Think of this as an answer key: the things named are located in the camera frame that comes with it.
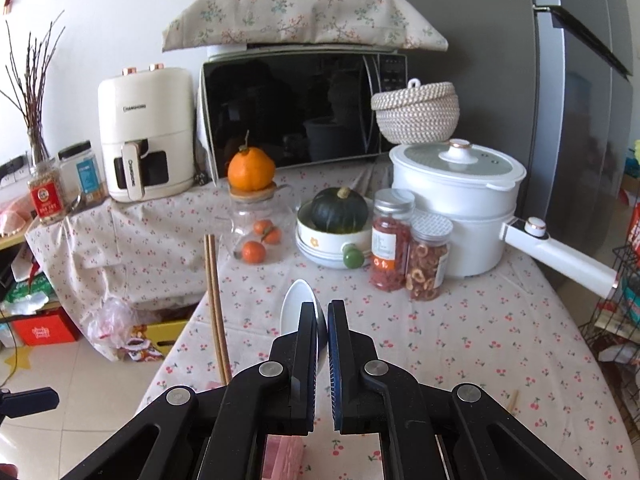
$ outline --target cable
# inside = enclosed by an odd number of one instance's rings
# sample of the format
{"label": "cable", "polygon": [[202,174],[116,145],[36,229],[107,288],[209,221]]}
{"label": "cable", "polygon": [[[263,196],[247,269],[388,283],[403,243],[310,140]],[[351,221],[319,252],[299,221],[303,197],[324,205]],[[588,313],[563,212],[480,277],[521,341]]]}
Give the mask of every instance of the cable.
{"label": "cable", "polygon": [[[6,320],[6,316],[4,315],[4,312],[2,311],[2,309],[0,308],[0,314],[2,314],[2,319]],[[15,342],[15,335],[14,335],[14,329],[11,327],[11,323],[6,323],[6,325],[9,327],[9,332],[11,333],[11,339],[14,340],[14,366],[12,368],[12,370],[9,372],[9,375],[7,376],[7,378],[2,381],[2,384],[0,384],[0,388],[4,388],[5,384],[7,384],[9,382],[9,379],[11,379],[16,370],[18,369],[18,345]]]}

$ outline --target woven basket with lid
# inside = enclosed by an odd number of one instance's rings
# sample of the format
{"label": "woven basket with lid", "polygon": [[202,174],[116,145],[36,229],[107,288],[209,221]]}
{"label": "woven basket with lid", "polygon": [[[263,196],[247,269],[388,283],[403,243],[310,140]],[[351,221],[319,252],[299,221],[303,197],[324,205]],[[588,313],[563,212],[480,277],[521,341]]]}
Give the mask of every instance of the woven basket with lid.
{"label": "woven basket with lid", "polygon": [[380,132],[393,144],[447,140],[460,116],[452,83],[421,85],[417,79],[405,89],[375,94],[371,109],[376,111]]}

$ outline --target cherry print tablecloth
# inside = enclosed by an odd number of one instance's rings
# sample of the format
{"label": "cherry print tablecloth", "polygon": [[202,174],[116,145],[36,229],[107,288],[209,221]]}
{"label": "cherry print tablecloth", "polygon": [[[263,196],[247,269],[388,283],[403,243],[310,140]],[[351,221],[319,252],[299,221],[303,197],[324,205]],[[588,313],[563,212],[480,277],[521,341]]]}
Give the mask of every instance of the cherry print tablecloth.
{"label": "cherry print tablecloth", "polygon": [[[218,265],[234,373],[268,359],[284,293],[303,278],[325,308],[344,299],[351,329],[372,336],[380,358],[419,382],[446,389],[476,383],[505,406],[519,390],[515,415],[585,478],[638,478],[598,365],[536,264],[521,252],[507,250],[482,276],[445,281],[444,293],[430,303],[410,302],[405,290],[374,290],[365,269],[326,269],[299,253],[263,267],[229,257]],[[170,386],[202,391],[220,380],[208,312],[203,298],[140,409]],[[318,375],[316,425],[304,441],[304,479],[382,478],[375,436],[333,431],[328,366]]]}
{"label": "cherry print tablecloth", "polygon": [[[362,193],[390,185],[388,158],[280,170],[295,200],[311,200],[323,187],[347,185]],[[200,301],[206,291],[205,234],[230,231],[228,195],[213,183],[168,198],[135,204],[108,199],[51,226],[34,222],[27,242],[83,334],[90,314],[108,296],[140,310]],[[116,354],[96,347],[105,357]]]}

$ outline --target glass jar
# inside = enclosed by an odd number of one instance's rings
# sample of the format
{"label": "glass jar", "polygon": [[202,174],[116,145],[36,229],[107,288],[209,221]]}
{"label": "glass jar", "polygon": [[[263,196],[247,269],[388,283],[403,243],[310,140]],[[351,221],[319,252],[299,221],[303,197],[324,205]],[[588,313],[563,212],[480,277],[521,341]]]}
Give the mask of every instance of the glass jar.
{"label": "glass jar", "polygon": [[66,216],[65,193],[60,168],[54,158],[48,158],[30,168],[27,181],[31,201],[43,225],[50,225]]}
{"label": "glass jar", "polygon": [[60,171],[67,201],[76,201],[76,207],[89,208],[101,204],[106,194],[100,181],[100,172],[91,141],[78,142],[58,152]]}
{"label": "glass jar", "polygon": [[229,253],[250,265],[284,259],[296,221],[293,188],[272,183],[255,192],[230,189],[229,198],[231,232],[226,236]]}
{"label": "glass jar", "polygon": [[380,290],[404,287],[414,205],[414,194],[404,189],[380,189],[374,196],[369,281]]}
{"label": "glass jar", "polygon": [[406,268],[406,288],[415,301],[431,301],[440,295],[447,270],[449,239],[453,224],[435,213],[415,214]]}

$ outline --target metal screw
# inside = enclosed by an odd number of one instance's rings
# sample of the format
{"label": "metal screw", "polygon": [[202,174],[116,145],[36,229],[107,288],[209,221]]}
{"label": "metal screw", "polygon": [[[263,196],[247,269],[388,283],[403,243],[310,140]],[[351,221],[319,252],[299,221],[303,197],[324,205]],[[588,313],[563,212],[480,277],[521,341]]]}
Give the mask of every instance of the metal screw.
{"label": "metal screw", "polygon": [[458,397],[465,402],[476,402],[476,400],[480,400],[481,396],[480,389],[472,384],[463,384],[458,388]]}
{"label": "metal screw", "polygon": [[258,368],[260,375],[264,377],[277,377],[283,370],[284,368],[282,368],[282,365],[276,361],[267,361],[262,363],[260,368]]}
{"label": "metal screw", "polygon": [[191,394],[186,388],[174,388],[166,394],[166,401],[174,406],[180,406],[191,398]]}
{"label": "metal screw", "polygon": [[364,371],[366,371],[366,373],[369,375],[379,377],[380,375],[384,375],[389,371],[389,365],[384,361],[374,359],[373,361],[369,361],[364,365]]}

